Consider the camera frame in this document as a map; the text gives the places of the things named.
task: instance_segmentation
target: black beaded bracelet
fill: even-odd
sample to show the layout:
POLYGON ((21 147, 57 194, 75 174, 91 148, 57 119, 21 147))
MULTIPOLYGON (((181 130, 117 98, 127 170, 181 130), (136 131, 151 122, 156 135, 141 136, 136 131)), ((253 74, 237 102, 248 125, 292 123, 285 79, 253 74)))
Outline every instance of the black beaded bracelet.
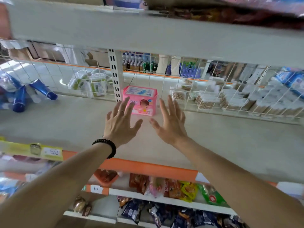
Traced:
POLYGON ((112 158, 112 157, 115 156, 115 154, 116 154, 116 146, 115 146, 115 144, 112 141, 110 141, 108 139, 105 139, 105 138, 102 138, 102 139, 97 139, 96 141, 94 141, 92 145, 94 145, 94 144, 96 144, 98 142, 108 144, 108 145, 110 145, 112 147, 112 153, 107 157, 107 159, 110 159, 110 158, 112 158))

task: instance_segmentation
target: pink package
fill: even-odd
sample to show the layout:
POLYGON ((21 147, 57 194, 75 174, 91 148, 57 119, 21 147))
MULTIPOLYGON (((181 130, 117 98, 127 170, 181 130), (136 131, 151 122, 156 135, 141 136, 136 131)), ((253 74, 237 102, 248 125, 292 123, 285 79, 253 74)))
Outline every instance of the pink package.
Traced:
POLYGON ((123 91, 124 99, 130 97, 127 106, 135 103, 132 114, 153 116, 156 113, 157 89, 127 86, 123 91))

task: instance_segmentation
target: wire mesh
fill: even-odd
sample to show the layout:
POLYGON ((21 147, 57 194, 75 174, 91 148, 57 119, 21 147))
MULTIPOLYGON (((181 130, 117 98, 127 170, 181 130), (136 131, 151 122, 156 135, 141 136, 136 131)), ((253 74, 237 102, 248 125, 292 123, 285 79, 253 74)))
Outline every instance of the wire mesh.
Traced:
MULTIPOLYGON (((29 43, 27 52, 1 47, 0 69, 22 83, 39 78, 59 94, 115 101, 106 49, 29 43)), ((304 101, 294 94, 292 80, 281 84, 273 78, 281 67, 135 51, 121 51, 121 58, 120 89, 155 88, 159 97, 171 95, 185 111, 287 123, 304 117, 304 101)))

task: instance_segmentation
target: red circle logo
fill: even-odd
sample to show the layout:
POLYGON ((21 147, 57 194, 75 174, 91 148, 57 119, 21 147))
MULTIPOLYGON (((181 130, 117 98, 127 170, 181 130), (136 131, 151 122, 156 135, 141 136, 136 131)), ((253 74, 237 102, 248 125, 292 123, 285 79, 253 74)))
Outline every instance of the red circle logo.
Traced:
POLYGON ((210 195, 209 200, 213 203, 216 203, 216 197, 214 195, 210 195))

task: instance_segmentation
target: blue tube cap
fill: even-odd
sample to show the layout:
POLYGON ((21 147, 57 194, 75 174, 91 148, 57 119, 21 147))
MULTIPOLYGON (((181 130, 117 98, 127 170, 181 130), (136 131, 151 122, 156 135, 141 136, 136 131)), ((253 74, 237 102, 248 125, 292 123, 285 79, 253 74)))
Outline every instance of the blue tube cap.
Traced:
POLYGON ((13 111, 17 113, 22 113, 23 111, 25 111, 25 105, 22 103, 15 103, 13 105, 13 111))
POLYGON ((58 98, 58 95, 54 92, 48 92, 47 97, 51 100, 56 100, 58 98))

